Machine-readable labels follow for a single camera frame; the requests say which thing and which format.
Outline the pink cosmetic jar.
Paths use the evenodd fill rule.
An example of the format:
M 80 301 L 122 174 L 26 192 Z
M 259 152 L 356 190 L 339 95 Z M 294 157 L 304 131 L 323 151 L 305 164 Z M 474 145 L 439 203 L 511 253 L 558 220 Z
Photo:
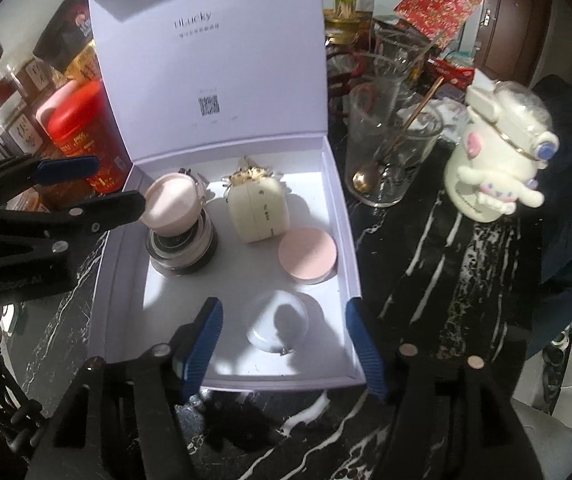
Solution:
M 298 228 L 284 235 L 277 257 L 281 267 L 294 280 L 317 284 L 333 274 L 338 249 L 327 232 L 318 228 Z

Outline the cream white cosmetic jar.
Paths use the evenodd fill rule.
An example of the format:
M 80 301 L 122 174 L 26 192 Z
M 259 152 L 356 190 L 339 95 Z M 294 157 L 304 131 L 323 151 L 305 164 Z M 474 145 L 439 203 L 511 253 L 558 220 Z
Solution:
M 231 223 L 243 243 L 267 240 L 290 228 L 286 190 L 274 177 L 233 185 L 226 203 Z

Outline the dark navy cap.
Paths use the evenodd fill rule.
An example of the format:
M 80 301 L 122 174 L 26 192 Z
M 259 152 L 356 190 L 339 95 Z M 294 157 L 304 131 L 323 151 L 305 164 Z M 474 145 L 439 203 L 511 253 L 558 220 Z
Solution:
M 540 190 L 545 195 L 538 210 L 543 227 L 542 274 L 526 350 L 529 358 L 572 322 L 572 86 L 550 75 L 533 91 L 548 109 L 560 145 L 540 174 Z

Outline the dark herb jar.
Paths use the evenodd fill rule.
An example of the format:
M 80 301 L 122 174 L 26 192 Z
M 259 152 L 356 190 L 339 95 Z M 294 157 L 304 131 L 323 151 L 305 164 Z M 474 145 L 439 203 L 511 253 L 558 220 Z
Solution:
M 0 124 L 23 153 L 42 154 L 47 148 L 46 137 L 34 125 L 19 94 L 13 94 L 0 108 Z

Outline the red patterned gift box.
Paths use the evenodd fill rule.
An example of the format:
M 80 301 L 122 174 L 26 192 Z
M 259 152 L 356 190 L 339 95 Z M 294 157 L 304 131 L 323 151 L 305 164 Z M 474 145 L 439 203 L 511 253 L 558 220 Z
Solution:
M 402 0 L 394 9 L 409 25 L 444 49 L 483 0 Z

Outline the bear charm hair clip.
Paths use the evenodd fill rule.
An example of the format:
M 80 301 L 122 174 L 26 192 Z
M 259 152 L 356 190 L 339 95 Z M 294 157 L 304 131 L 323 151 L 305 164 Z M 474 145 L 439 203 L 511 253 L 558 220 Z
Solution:
M 229 191 L 234 186 L 244 185 L 248 182 L 261 182 L 265 179 L 272 180 L 280 191 L 287 188 L 281 180 L 284 175 L 274 171 L 272 166 L 259 165 L 247 155 L 240 157 L 238 162 L 238 168 L 222 178 L 225 183 L 224 196 L 228 196 Z

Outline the pale blue white jar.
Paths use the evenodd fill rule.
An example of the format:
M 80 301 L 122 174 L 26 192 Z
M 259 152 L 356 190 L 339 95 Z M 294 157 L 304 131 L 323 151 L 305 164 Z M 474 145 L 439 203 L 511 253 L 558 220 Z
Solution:
M 302 292 L 269 289 L 243 308 L 243 334 L 255 350 L 275 356 L 295 353 L 311 326 Z

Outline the cinnamoroll white mug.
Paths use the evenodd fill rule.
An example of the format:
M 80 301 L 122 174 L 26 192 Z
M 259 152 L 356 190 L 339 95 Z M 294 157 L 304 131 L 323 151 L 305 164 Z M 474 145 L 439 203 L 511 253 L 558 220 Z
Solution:
M 552 119 L 531 90 L 514 81 L 472 84 L 466 92 L 468 122 L 444 170 L 444 188 L 469 219 L 494 222 L 519 204 L 543 205 L 537 174 L 557 154 Z

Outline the white open gift box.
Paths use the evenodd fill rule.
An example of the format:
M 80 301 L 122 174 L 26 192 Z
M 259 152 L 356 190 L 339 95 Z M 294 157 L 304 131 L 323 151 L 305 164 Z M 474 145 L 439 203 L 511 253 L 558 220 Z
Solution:
M 112 230 L 98 270 L 88 352 L 137 358 L 194 320 L 209 297 L 223 330 L 206 387 L 315 390 L 363 382 L 344 325 L 359 296 L 353 237 L 327 138 L 323 0 L 88 0 L 100 71 L 145 192 L 189 171 L 205 185 L 219 244 L 200 270 L 152 260 L 144 223 Z M 279 263 L 279 238 L 244 243 L 228 177 L 245 162 L 284 188 L 292 229 L 316 228 L 337 258 L 319 281 Z

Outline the oatmeal black gold bag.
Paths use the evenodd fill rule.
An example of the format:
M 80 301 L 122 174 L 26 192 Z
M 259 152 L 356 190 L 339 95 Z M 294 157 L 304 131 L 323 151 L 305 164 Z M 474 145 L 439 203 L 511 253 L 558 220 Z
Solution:
M 57 73 L 80 84 L 102 79 L 88 0 L 62 1 L 32 53 Z

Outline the pink round compact case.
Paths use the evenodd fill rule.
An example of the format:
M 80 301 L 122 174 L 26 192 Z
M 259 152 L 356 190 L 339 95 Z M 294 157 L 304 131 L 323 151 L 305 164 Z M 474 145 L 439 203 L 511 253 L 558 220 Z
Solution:
M 146 207 L 141 220 L 162 237 L 179 236 L 198 221 L 202 200 L 196 181 L 188 174 L 166 174 L 145 193 Z

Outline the red tea tin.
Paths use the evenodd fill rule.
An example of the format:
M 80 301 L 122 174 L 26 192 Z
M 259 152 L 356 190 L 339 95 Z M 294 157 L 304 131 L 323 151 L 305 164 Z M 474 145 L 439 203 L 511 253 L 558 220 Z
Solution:
M 132 167 L 103 81 L 73 91 L 48 119 L 46 132 L 68 157 L 94 155 L 100 169 L 86 179 L 97 193 L 118 192 Z

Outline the clear glass with spoon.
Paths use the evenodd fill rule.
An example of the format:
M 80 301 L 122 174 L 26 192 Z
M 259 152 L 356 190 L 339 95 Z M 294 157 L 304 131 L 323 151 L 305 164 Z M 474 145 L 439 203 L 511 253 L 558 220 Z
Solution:
M 443 116 L 435 100 L 383 78 L 354 87 L 348 106 L 345 185 L 369 207 L 392 207 L 403 200 L 432 152 Z

